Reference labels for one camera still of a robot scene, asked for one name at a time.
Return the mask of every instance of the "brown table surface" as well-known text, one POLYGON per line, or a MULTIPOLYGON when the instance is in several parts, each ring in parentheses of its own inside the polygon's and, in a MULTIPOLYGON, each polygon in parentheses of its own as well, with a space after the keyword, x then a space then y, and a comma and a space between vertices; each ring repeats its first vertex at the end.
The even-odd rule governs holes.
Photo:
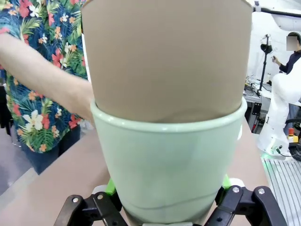
MULTIPOLYGON (((260 152, 246 121, 228 175, 243 180, 249 190, 268 185, 260 152)), ((53 226, 69 195, 86 198, 96 186, 107 184, 109 178, 96 131, 91 131, 16 196, 0 213, 0 225, 53 226)), ((249 224, 243 216, 235 216, 231 225, 249 224)))

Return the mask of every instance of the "hand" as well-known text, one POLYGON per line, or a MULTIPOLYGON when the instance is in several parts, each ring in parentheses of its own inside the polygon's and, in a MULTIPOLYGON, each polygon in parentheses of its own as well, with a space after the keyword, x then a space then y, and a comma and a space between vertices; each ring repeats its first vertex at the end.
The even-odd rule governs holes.
POLYGON ((276 63, 278 65, 280 65, 281 63, 279 62, 278 58, 273 56, 273 59, 272 59, 273 63, 276 63))

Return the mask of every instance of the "tan cardboard tube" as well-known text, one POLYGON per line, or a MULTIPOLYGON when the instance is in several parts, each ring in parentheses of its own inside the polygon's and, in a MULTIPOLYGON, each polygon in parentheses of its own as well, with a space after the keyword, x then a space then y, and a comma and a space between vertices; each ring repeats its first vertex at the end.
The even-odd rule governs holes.
POLYGON ((245 0, 90 1, 82 17, 97 106, 164 123, 236 111, 251 14, 245 0))

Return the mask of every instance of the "metal grate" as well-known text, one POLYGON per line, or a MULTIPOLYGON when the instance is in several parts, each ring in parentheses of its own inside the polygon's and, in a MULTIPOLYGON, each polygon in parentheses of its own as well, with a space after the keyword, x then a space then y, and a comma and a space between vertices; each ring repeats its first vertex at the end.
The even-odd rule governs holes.
POLYGON ((289 226, 301 226, 301 164, 262 158, 270 188, 289 226))

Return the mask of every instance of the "light green pot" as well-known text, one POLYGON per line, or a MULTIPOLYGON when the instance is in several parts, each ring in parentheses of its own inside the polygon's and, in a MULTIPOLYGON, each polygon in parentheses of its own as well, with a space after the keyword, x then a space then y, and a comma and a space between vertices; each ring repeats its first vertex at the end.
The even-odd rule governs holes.
POLYGON ((91 103, 124 208, 143 223, 202 218, 229 167, 247 104, 222 118, 178 124, 129 121, 91 103))

